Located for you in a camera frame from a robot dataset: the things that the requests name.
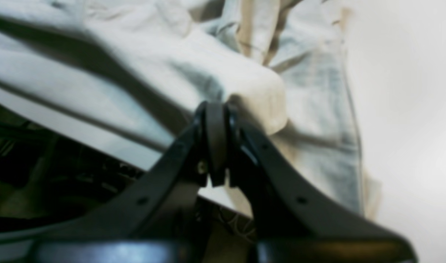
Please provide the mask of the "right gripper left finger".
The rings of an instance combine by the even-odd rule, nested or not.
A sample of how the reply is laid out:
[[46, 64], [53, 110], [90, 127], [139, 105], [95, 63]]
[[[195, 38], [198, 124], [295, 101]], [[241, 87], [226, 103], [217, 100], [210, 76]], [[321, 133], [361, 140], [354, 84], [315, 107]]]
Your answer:
[[199, 263], [208, 230], [195, 204], [225, 182], [227, 110], [204, 102], [137, 182], [84, 217], [0, 233], [0, 263]]

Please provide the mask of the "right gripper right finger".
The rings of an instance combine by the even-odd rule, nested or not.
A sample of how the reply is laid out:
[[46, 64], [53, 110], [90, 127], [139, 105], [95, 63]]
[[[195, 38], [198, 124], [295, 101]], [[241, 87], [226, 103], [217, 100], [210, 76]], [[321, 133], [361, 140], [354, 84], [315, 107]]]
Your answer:
[[352, 213], [314, 187], [260, 130], [225, 105], [230, 183], [251, 204], [249, 263], [415, 263], [403, 236]]

